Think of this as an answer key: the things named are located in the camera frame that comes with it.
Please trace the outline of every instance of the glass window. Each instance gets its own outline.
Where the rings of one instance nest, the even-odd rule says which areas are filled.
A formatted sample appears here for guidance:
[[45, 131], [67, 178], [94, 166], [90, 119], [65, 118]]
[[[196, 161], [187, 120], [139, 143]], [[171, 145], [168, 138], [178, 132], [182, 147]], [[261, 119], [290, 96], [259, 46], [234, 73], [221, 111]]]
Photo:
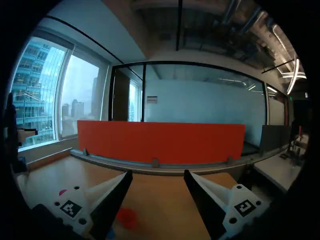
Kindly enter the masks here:
[[[55, 139], [52, 106], [65, 53], [64, 47], [33, 37], [18, 63], [11, 89], [17, 124], [24, 128], [36, 128], [39, 134], [27, 138], [21, 147]], [[53, 138], [42, 137], [47, 134], [52, 134]]]
[[138, 84], [136, 84], [136, 82], [130, 80], [128, 109], [129, 122], [139, 122], [141, 120], [141, 90], [139, 90], [140, 88], [141, 87], [139, 87]]
[[62, 137], [78, 133], [77, 120], [99, 120], [98, 91], [99, 67], [74, 55], [70, 57], [61, 98]]

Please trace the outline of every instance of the cloudy sky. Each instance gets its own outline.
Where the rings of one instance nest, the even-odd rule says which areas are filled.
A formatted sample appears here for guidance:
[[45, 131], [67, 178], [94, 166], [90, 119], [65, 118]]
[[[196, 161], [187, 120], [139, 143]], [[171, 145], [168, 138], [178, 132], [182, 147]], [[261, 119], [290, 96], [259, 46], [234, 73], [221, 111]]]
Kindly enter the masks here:
[[71, 56], [62, 89], [62, 105], [71, 104], [74, 99], [84, 102], [84, 114], [91, 112], [93, 79], [98, 76], [99, 68], [75, 56]]

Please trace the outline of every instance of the pink sticker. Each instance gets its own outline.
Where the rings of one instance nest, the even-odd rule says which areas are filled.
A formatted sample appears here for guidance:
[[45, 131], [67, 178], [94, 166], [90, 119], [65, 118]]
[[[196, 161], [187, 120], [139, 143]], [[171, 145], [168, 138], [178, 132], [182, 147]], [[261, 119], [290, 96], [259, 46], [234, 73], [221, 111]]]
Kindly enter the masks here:
[[64, 192], [66, 192], [66, 191], [67, 191], [66, 189], [61, 190], [61, 191], [59, 192], [59, 196], [61, 196], [62, 194], [64, 194]]

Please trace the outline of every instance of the glass building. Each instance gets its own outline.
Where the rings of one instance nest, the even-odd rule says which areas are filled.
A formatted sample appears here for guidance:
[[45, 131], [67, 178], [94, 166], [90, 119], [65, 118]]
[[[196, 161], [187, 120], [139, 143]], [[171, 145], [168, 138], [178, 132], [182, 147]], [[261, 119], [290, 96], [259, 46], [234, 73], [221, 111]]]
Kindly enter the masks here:
[[66, 50], [52, 42], [33, 37], [14, 74], [11, 92], [16, 107], [18, 128], [36, 128], [22, 147], [56, 139], [54, 96]]

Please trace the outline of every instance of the skyscraper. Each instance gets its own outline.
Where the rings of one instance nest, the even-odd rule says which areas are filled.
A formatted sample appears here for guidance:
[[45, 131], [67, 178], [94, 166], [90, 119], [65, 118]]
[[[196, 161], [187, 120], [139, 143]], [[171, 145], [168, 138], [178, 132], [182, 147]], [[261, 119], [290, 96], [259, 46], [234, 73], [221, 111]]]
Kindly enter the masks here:
[[98, 96], [96, 95], [97, 92], [97, 81], [98, 78], [93, 79], [93, 86], [92, 86], [92, 94], [91, 94], [91, 115], [94, 117], [99, 116], [99, 109], [98, 109]]
[[69, 116], [69, 104], [65, 103], [65, 104], [61, 107], [61, 116], [62, 116], [62, 117], [67, 117], [67, 116]]
[[53, 99], [64, 51], [47, 41], [32, 38], [16, 69], [11, 92], [16, 107], [17, 127], [36, 128], [38, 135], [29, 137], [22, 147], [55, 139]]
[[84, 102], [77, 102], [72, 106], [74, 118], [79, 119], [84, 116]]

